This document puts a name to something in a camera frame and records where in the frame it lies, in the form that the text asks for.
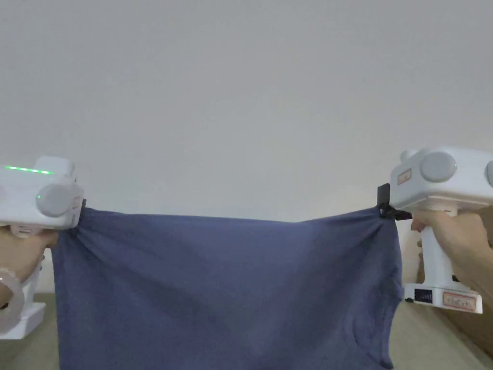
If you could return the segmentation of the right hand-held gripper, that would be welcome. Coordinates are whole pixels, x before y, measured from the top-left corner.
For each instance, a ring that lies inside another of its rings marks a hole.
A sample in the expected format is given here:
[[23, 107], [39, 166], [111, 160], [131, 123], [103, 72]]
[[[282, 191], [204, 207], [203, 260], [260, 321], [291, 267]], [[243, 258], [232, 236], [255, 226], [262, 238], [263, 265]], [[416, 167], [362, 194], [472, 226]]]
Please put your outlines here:
[[[380, 216], [411, 220], [418, 210], [475, 211], [493, 203], [493, 156], [489, 152], [455, 146], [406, 150], [390, 180], [377, 189]], [[421, 233], [425, 280], [407, 283], [409, 303], [474, 314], [482, 313], [482, 297], [456, 278], [452, 263], [430, 227]]]

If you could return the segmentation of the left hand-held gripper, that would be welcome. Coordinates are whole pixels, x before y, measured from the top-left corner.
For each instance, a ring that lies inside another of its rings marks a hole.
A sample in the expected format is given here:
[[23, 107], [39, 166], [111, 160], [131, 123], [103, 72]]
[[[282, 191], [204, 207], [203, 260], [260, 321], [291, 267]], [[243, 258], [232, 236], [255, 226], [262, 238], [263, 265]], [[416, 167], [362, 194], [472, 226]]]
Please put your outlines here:
[[[85, 203], [75, 165], [68, 159], [40, 157], [32, 168], [1, 167], [0, 224], [18, 238], [75, 228]], [[41, 269], [38, 263], [24, 283], [11, 272], [1, 272], [2, 284], [13, 291], [12, 301], [1, 311], [2, 340], [21, 340], [43, 321], [46, 305], [34, 302]]]

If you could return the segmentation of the person's right hand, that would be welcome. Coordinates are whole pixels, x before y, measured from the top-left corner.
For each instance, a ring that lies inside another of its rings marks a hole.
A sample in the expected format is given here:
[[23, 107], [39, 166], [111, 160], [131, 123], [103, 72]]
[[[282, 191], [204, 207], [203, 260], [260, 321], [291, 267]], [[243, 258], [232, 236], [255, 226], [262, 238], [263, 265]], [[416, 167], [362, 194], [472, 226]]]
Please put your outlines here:
[[493, 251], [479, 215], [451, 217], [441, 211], [415, 212], [411, 229], [422, 232], [425, 227], [431, 227], [460, 282], [477, 290], [492, 287]]

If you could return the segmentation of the person's left hand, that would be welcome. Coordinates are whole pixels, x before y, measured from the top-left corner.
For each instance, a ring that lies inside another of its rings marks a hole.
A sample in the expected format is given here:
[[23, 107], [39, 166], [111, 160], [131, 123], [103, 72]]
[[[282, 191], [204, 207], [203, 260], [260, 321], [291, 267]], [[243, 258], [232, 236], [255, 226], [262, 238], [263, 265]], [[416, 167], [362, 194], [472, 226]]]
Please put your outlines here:
[[0, 267], [14, 273], [20, 283], [25, 283], [44, 259], [45, 250], [53, 247], [57, 240], [58, 233], [53, 230], [19, 238], [8, 227], [1, 227]]

